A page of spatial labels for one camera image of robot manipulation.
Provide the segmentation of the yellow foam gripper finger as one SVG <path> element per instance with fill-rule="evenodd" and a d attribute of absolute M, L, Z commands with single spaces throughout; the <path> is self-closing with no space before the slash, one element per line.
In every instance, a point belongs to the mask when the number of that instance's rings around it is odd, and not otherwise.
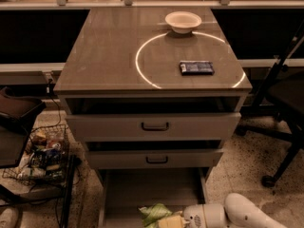
<path fill-rule="evenodd" d="M 170 216 L 158 221 L 159 228 L 185 228 L 188 224 L 181 216 Z"/>

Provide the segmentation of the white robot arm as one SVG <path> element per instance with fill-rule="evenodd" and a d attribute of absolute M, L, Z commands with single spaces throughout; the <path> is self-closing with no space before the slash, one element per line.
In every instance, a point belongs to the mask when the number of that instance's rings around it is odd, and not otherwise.
<path fill-rule="evenodd" d="M 224 204 L 187 206 L 181 214 L 157 221 L 157 228 L 287 228 L 270 218 L 249 199 L 231 193 Z"/>

